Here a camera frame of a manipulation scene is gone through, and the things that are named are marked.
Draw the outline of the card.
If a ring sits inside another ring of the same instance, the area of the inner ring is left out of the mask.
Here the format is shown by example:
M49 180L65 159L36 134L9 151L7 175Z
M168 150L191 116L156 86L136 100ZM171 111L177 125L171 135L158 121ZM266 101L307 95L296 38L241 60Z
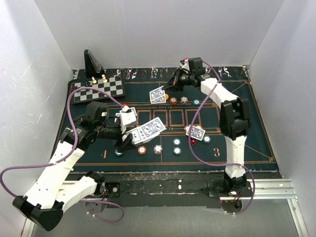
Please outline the card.
M137 112L136 112L135 107L130 107L129 109L134 112L135 116L137 116ZM116 113L116 116L120 117L120 114L123 112L124 112L123 110L120 110L118 113Z
M162 86L158 87L149 92L150 101L153 101L165 94L164 90L162 90Z

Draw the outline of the orange chips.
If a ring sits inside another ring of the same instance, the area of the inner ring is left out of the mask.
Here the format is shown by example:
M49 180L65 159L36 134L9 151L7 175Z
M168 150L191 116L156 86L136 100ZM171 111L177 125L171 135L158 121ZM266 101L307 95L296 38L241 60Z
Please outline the orange chips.
M176 105L177 104L177 98L176 97L171 97L169 99L169 102L170 102L171 105Z

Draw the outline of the orange poker chip stack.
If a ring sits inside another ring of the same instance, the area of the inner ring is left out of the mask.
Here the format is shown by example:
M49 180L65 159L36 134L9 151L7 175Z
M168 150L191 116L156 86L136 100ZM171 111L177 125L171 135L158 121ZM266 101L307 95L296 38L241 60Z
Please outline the orange poker chip stack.
M147 149L146 149L146 147L145 146L140 146L140 147L138 147L138 154L139 155L145 155L146 154L146 151L147 151Z

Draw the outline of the green chips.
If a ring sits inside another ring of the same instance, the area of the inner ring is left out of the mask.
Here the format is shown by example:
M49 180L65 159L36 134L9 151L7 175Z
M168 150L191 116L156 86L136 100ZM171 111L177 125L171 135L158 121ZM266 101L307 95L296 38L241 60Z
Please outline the green chips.
M198 107L199 105L200 105L200 100L194 99L194 100L192 101L192 106Z
M116 156L121 156L121 155L123 155L123 153L120 153L120 152L118 152L118 151L115 151L115 155L116 155Z
M203 139L202 139L202 142L204 144L210 144L211 138L209 136L204 136Z

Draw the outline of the blue backed card deck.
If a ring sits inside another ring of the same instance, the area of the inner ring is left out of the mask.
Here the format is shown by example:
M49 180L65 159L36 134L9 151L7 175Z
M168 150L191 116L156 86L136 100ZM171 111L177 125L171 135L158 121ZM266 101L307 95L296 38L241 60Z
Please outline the blue backed card deck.
M159 135L162 131L166 130L165 125L162 123L159 117L145 123L142 126L137 127L141 135L145 135L147 138L151 138Z

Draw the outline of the green poker chip stack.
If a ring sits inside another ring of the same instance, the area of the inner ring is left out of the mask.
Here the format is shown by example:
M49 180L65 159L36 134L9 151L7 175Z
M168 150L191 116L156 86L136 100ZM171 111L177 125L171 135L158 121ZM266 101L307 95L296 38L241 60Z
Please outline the green poker chip stack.
M174 153L176 156L180 155L181 152L182 152L182 150L181 150L181 148L179 148L179 147L175 147L175 148L173 149L173 153Z

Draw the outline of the card dealt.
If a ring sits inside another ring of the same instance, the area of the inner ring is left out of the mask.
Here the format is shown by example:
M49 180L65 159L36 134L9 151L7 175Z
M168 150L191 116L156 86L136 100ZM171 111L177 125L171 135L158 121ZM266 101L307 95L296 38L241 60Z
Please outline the card dealt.
M193 139L202 141L205 135L205 130L196 126L190 126L189 130L186 132L186 135Z
M161 104L161 103L165 103L166 102L166 97L165 95L160 96L156 99L151 100L151 104Z

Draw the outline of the red triangular dealer button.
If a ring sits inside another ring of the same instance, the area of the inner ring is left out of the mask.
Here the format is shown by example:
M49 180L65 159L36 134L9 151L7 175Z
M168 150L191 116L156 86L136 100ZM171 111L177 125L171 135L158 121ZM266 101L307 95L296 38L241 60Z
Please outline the red triangular dealer button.
M190 143L191 143L192 146L194 146L196 142L197 142L196 139L193 139L193 138L190 139Z

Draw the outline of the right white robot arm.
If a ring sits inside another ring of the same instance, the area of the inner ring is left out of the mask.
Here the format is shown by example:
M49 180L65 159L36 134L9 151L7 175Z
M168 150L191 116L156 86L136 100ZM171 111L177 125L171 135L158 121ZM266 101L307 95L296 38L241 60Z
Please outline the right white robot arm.
M219 126L227 149L222 190L229 196L235 196L247 182L244 147L251 128L249 100L228 91L221 84L219 75L213 78L203 64L200 57L181 60L179 68L163 89L183 91L184 86L192 85L220 108Z

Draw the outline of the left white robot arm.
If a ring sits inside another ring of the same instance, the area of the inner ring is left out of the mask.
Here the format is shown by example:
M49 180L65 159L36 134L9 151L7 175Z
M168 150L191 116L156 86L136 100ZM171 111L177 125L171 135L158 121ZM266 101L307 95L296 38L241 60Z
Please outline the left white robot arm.
M96 139L114 141L117 152L135 148L131 135L125 132L137 124L134 108L124 108L110 116L105 103L93 101L84 114L71 120L62 133L55 153L35 184L23 195L16 196L13 206L46 231L53 230L71 206L86 196L104 199L112 185L94 171L82 176L71 186L60 189L73 166Z

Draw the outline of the green poker table mat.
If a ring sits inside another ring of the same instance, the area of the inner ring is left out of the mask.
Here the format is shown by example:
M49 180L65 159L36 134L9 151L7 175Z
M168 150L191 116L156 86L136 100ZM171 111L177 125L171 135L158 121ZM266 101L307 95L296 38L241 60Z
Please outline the green poker table mat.
M193 86L186 86L183 92L169 92L170 97L187 97L187 104L178 102L171 105L151 105L149 92L163 86L174 73L174 68L127 68L107 69L107 77L124 81L125 98L122 102L135 107L138 124L159 117L166 130L160 136L145 144L145 155L130 150L121 156L115 155L111 140L99 139L89 146L82 158L74 166L76 172L155 172L155 171L201 171L220 170L220 163L226 161L226 142L219 127L220 109ZM217 67L212 76L219 75L222 85L239 97L246 97L250 104L251 128L245 143L245 165L253 171L276 171L278 165L255 101L249 79L242 67ZM192 106L194 99L200 100L198 107ZM210 144L197 140L194 146L185 126L196 126L205 130L204 136L211 138ZM175 146L173 140L179 138L181 144ZM162 146L159 155L154 154L155 145ZM175 147L182 152L176 156Z

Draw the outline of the black triangular stand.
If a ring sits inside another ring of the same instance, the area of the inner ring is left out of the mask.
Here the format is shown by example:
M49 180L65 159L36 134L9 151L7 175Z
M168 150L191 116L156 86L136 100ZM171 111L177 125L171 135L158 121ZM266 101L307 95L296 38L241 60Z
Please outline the black triangular stand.
M89 49L84 51L85 74L87 78L101 77L104 74L103 66L96 60Z

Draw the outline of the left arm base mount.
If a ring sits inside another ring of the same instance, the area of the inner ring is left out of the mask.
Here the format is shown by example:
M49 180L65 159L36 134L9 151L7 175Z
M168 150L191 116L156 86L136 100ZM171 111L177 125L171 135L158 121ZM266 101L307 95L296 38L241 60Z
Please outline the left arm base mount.
M121 184L119 182L104 182L97 185L96 193L84 197L86 212L88 214L100 214L107 208L118 208L114 205L115 201L119 200Z

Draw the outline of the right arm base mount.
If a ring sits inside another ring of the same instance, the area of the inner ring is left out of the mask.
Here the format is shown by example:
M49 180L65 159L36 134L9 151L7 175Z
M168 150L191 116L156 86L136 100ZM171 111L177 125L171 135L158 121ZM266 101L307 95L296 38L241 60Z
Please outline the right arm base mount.
M242 198L250 198L253 195L252 183L246 181L244 187L228 190L224 187L224 181L213 179L207 181L205 187L200 188L200 193L206 194L210 198L219 200L220 208L229 214L237 214L242 211Z

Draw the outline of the aluminium rail frame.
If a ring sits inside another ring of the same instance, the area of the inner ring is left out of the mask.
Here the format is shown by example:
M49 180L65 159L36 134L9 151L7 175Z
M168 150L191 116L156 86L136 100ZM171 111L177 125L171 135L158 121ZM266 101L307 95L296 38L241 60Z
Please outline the aluminium rail frame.
M298 205L298 197L290 179L255 180L254 199L287 200L298 235L300 237L309 235Z

